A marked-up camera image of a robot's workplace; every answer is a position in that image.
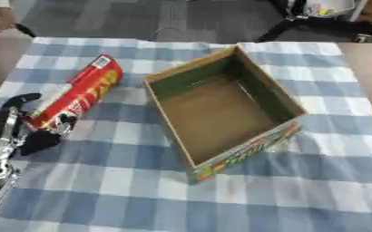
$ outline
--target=pringles can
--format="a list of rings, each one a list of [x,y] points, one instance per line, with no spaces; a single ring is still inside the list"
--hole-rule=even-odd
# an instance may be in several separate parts
[[[121,78],[122,69],[118,63],[109,55],[99,55],[59,91],[28,113],[25,122],[34,131],[55,130],[64,124],[65,119],[75,123],[112,86],[118,85]]]

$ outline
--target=open box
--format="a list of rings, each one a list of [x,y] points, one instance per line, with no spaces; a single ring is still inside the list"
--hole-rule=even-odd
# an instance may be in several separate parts
[[[191,182],[282,141],[305,111],[238,46],[147,76]]]

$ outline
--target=box wall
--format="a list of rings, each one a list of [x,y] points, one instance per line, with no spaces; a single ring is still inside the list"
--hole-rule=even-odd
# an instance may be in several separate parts
[[[230,165],[241,162],[257,152],[288,139],[298,130],[299,124],[296,121],[288,121],[274,130],[223,152],[219,156],[198,165],[189,175],[190,182],[204,181]]]

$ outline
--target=blue plaid tablecloth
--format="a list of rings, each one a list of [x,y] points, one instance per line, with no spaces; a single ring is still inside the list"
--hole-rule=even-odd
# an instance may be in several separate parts
[[[224,46],[36,38],[0,104],[56,90],[100,53],[124,75],[63,144],[15,160],[0,231],[372,232],[372,107],[333,43],[241,43],[309,116],[291,140],[187,182],[142,77]]]

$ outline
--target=white object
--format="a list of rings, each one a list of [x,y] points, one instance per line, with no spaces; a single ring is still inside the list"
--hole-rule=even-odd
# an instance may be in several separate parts
[[[368,0],[358,0],[356,10],[349,17],[349,21],[355,22],[359,18],[359,15],[361,15],[361,12],[364,10],[367,2]]]
[[[308,0],[305,13],[316,17],[346,15],[356,7],[354,0]]]

